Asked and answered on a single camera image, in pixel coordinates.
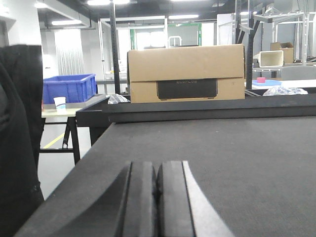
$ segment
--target blue plastic crate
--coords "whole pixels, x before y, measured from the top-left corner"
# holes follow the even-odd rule
[[[85,102],[97,90],[95,74],[56,76],[43,81],[43,102],[54,104],[55,97],[66,97],[66,103]]]

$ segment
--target white paper cup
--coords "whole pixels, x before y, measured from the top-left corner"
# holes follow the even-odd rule
[[[55,97],[54,98],[57,112],[66,112],[66,98]]]

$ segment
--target fluorescent ceiling light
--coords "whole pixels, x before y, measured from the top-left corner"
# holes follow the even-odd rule
[[[198,15],[169,16],[169,19],[170,19],[170,20],[174,20],[174,19],[189,19],[189,18],[198,18]]]
[[[218,4],[218,6],[224,6],[224,5],[225,5],[224,2],[220,2],[220,3]]]
[[[114,0],[113,2],[115,4],[127,4],[130,0]],[[109,5],[110,0],[89,0],[87,4],[90,6]]]
[[[248,12],[248,11],[242,11],[240,14],[241,14],[242,16],[246,16],[246,15],[249,14],[249,12]]]
[[[80,20],[70,20],[70,21],[52,21],[51,24],[53,26],[63,26],[63,25],[76,25],[81,24]]]
[[[36,8],[47,8],[47,4],[45,4],[44,2],[37,2],[34,4],[34,6]]]
[[[205,0],[171,0],[171,1],[205,1]]]

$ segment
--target pink object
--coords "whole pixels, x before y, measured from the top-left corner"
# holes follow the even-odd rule
[[[265,83],[266,82],[266,78],[257,78],[257,82],[258,83]]]

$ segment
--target ecoflow box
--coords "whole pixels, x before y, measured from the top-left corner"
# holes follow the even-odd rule
[[[244,99],[242,44],[132,50],[132,103]]]

